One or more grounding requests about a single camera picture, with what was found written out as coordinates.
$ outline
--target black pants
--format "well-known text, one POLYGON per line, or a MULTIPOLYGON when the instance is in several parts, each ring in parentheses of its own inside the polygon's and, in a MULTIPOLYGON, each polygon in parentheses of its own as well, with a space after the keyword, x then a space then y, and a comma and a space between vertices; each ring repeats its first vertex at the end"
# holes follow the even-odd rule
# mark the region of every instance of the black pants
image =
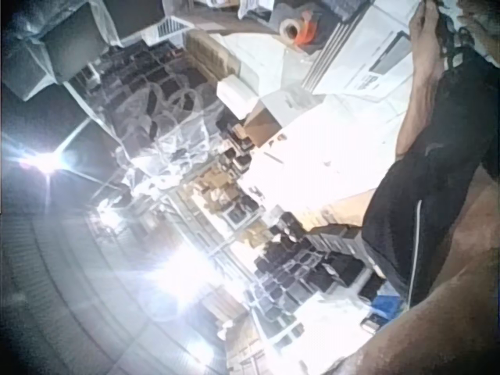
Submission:
POLYGON ((362 236, 387 279, 408 297, 416 207, 422 201, 414 302, 428 294, 445 258, 440 244, 482 163, 498 179, 498 69, 473 50, 439 82, 430 125, 387 172, 366 212, 362 236))

